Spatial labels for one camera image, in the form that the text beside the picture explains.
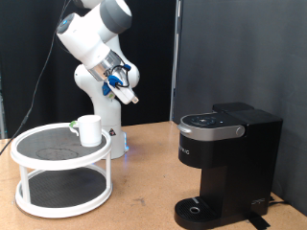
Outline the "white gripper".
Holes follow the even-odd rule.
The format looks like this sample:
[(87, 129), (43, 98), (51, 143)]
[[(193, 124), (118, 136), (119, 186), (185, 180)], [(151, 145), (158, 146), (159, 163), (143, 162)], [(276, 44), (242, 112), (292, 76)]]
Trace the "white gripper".
[(130, 87), (130, 83), (128, 81), (127, 74), (122, 69), (114, 70), (108, 77), (107, 83), (116, 97), (123, 103), (129, 104), (132, 102), (133, 104), (137, 104), (139, 99), (134, 96), (134, 93)]

